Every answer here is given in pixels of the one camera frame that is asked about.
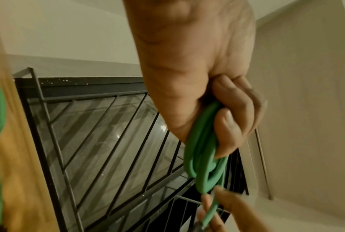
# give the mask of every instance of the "skin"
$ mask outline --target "skin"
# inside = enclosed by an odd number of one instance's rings
[[[227,191],[220,186],[214,188],[214,196],[223,207],[232,213],[240,232],[270,232],[267,226],[255,214],[253,209],[244,202],[236,193]],[[212,204],[212,198],[208,194],[202,195],[204,210],[197,212],[201,221]],[[209,224],[208,231],[226,232],[225,224],[216,213]]]
[[[204,107],[214,121],[216,157],[238,148],[267,101],[245,78],[255,39],[246,0],[124,0],[143,80],[167,128],[182,142]]]

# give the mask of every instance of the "hand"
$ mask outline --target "hand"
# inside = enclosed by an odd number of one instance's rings
[[[168,129],[185,142],[195,119],[216,98],[225,106],[214,121],[216,157],[231,154],[267,105],[245,78],[256,30],[247,0],[124,3],[144,83]]]
[[[214,188],[214,196],[223,205],[225,210],[232,213],[240,232],[269,232],[269,229],[258,218],[253,209],[235,193],[216,186]],[[197,217],[200,221],[204,218],[205,213],[212,204],[210,195],[202,195],[202,203],[204,210],[197,212]],[[213,232],[226,232],[225,225],[217,213],[209,224],[209,230]]]

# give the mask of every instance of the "ceiling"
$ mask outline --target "ceiling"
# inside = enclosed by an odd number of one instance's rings
[[[125,16],[122,0],[72,0],[83,5],[105,10],[113,14]],[[255,17],[260,19],[296,0],[248,0],[254,9]]]

